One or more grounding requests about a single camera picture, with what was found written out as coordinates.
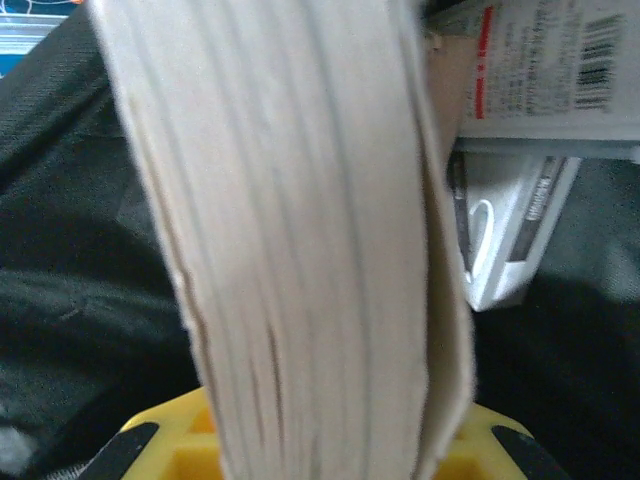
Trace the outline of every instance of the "yellow plastic object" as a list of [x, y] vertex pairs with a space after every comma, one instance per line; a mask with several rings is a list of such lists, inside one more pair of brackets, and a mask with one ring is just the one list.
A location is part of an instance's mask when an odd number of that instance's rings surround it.
[[[121, 432], [145, 423], [159, 428], [123, 480], [223, 480], [220, 446], [202, 388], [136, 415]], [[531, 436], [519, 423], [474, 405], [435, 480], [526, 480], [491, 432], [496, 425]]]

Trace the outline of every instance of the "black bag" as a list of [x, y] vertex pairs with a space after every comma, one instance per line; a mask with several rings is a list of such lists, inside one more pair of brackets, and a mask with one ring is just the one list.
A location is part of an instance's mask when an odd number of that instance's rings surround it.
[[0, 81], [0, 472], [89, 459], [196, 387], [81, 6]]

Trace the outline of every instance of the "blue object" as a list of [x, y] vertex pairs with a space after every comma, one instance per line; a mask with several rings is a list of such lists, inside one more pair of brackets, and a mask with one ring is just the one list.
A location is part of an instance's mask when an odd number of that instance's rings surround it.
[[24, 55], [0, 54], [0, 78], [4, 77]]
[[71, 0], [0, 0], [0, 13], [68, 16], [75, 7]]

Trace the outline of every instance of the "black fabric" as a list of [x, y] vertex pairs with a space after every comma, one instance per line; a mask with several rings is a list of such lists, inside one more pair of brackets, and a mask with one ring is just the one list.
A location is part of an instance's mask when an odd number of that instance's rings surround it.
[[0, 81], [0, 472], [197, 382], [84, 7]]
[[479, 401], [575, 479], [640, 478], [639, 185], [586, 160], [524, 305], [476, 316]]

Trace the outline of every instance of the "book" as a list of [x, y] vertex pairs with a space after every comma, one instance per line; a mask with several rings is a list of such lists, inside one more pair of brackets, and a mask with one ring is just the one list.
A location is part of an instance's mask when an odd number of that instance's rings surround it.
[[430, 478], [473, 362], [416, 5], [89, 7], [225, 477]]

